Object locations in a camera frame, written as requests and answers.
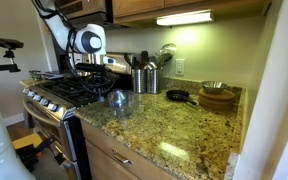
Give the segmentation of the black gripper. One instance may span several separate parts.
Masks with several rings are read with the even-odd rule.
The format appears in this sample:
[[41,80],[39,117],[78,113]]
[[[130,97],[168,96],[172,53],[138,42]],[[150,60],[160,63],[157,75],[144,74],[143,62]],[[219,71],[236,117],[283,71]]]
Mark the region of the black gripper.
[[105,65],[78,63],[76,71],[87,72],[88,75],[81,77],[76,71],[74,75],[79,83],[89,92],[102,96],[113,88],[117,76]]

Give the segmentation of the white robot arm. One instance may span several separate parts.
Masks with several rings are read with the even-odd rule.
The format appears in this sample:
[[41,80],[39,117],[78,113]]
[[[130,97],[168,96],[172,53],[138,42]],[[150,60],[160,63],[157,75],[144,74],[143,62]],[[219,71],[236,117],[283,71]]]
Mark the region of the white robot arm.
[[65,52],[66,64],[82,87],[99,96],[108,93],[115,84],[115,77],[104,64],[73,64],[74,54],[92,54],[99,58],[106,55],[104,28],[97,24],[87,24],[84,28],[77,29],[59,11],[55,0],[31,2],[56,43]]

